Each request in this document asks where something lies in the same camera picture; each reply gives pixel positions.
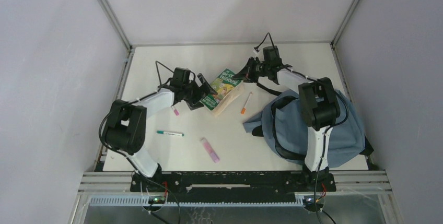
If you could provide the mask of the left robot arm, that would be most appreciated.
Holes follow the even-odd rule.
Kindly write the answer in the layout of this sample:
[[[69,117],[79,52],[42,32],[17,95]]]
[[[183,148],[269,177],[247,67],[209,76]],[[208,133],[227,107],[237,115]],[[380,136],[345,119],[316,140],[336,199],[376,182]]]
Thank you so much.
[[[109,113],[100,123],[98,136],[109,150],[122,155],[143,176],[143,184],[151,191],[159,190],[163,177],[160,164],[144,148],[147,119],[159,111],[185,101],[191,110],[202,107],[201,100],[216,91],[199,73],[175,68],[172,77],[157,90],[133,101],[114,100]]]

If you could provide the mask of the green treehouse book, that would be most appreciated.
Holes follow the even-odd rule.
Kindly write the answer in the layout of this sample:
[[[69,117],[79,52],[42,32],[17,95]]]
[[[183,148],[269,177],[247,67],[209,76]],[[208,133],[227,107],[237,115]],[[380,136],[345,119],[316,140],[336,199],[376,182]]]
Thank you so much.
[[[215,95],[208,95],[200,102],[215,117],[219,116],[235,99],[244,92],[242,80],[234,79],[235,73],[225,69],[211,83],[211,88],[216,91]]]

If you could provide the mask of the teal capped white marker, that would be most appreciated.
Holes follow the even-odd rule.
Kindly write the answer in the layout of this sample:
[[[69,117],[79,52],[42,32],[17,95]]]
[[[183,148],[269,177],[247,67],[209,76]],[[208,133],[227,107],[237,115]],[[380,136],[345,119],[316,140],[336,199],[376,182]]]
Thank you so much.
[[[183,133],[178,133],[178,132],[171,132],[171,131],[156,131],[157,134],[160,135],[171,135],[171,136],[179,136],[179,137],[184,137]]]

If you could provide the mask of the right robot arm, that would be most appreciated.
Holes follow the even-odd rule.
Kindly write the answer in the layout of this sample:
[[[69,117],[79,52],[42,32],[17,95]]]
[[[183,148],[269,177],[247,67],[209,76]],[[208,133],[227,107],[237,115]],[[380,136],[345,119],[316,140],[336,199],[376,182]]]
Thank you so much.
[[[263,49],[264,60],[250,57],[246,65],[235,75],[234,80],[258,83],[260,77],[267,77],[278,85],[298,90],[301,119],[308,127],[307,153],[302,171],[302,185],[310,191],[322,185],[329,176],[327,160],[330,131],[337,126],[340,103],[343,98],[335,91],[328,77],[314,78],[292,69],[280,58],[278,48]]]

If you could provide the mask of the pink highlighter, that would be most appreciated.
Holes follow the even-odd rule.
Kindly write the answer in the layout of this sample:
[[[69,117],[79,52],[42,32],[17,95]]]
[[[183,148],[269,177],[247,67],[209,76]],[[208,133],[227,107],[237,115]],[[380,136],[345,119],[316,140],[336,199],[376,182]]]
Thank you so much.
[[[212,159],[212,161],[214,163],[218,163],[220,161],[219,156],[217,155],[217,153],[215,152],[215,150],[212,148],[211,144],[208,142],[208,140],[206,138],[202,138],[200,140],[201,144],[203,145],[204,149],[206,150],[206,152],[208,153],[208,155],[210,156],[210,158]]]

